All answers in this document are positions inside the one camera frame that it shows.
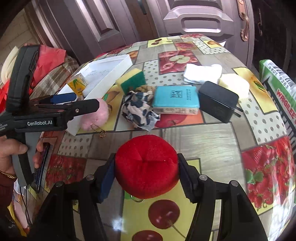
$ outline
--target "table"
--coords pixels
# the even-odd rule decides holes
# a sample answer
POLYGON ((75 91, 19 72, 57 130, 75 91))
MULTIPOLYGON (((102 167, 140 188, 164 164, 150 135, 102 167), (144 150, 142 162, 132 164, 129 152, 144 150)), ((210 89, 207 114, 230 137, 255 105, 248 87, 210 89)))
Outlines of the table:
MULTIPOLYGON (((194 116, 163 115, 151 132, 135 131, 121 116, 123 94, 114 85, 106 99, 112 113, 102 126, 107 131, 104 138, 82 130, 75 137, 67 132, 44 133, 43 141, 53 146, 46 160, 41 192, 36 194, 30 189, 28 208, 33 217, 56 181, 79 181, 93 174, 129 139, 153 134, 170 143, 178 153, 183 153, 201 174, 218 182, 237 180, 249 193, 269 240, 276 240, 289 222, 295 205, 293 157, 281 116, 254 74, 221 44, 202 34, 137 42, 97 59, 122 54, 129 54, 133 61, 129 70, 143 70, 146 82, 151 86, 188 84, 183 81, 187 63, 220 64, 223 74, 237 73, 250 83, 249 98, 238 104, 244 114, 241 118, 233 116, 227 124, 202 111, 194 116)), ((180 183, 162 196, 138 203, 114 180, 109 197, 98 205, 109 239, 130 241, 141 230, 153 230, 163 240, 184 240, 172 227, 159 229, 150 222, 150 205, 162 199, 172 200, 179 207, 180 216, 174 225, 186 236, 196 205, 185 198, 180 183)), ((216 201, 213 241, 217 239, 220 209, 221 202, 216 201)), ((73 204, 73 214, 77 238, 84 240, 78 202, 73 204)))

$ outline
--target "pink pom-pom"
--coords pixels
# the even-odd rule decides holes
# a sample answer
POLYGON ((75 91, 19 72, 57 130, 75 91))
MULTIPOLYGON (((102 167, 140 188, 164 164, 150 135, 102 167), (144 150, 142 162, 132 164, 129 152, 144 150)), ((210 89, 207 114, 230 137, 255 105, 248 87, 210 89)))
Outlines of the pink pom-pom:
POLYGON ((102 127, 109 118, 107 103, 102 99, 97 100, 100 102, 100 108, 94 113, 83 115, 80 120, 80 127, 85 131, 91 131, 91 126, 93 126, 94 129, 97 129, 95 125, 102 127))

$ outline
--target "small yellow box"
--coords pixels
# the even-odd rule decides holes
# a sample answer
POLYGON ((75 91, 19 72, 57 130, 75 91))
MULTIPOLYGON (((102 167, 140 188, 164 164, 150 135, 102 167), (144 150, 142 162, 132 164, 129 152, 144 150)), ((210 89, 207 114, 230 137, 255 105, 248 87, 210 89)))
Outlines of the small yellow box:
POLYGON ((82 91, 87 86, 87 83, 82 74, 73 76, 67 84, 77 96, 82 96, 82 91))

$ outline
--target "red plastic bag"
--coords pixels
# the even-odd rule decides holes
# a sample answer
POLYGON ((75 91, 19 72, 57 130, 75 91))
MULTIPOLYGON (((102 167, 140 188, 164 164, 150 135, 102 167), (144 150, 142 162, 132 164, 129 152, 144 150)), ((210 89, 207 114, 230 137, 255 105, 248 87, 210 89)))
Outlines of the red plastic bag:
POLYGON ((65 62, 66 50, 51 48, 40 45, 39 59, 34 72, 33 80, 30 84, 29 94, 33 92, 34 87, 54 68, 65 62))
POLYGON ((2 113, 6 108, 6 100, 8 93, 9 81, 0 89, 0 113, 2 113))

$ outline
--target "red plush ball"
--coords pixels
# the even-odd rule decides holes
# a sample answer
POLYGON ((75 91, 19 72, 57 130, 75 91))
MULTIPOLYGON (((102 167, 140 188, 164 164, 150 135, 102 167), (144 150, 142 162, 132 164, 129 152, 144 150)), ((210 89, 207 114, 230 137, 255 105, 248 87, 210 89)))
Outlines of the red plush ball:
POLYGON ((179 180, 177 153, 158 136, 135 137, 118 149, 115 177, 134 197, 157 197, 171 190, 179 180))

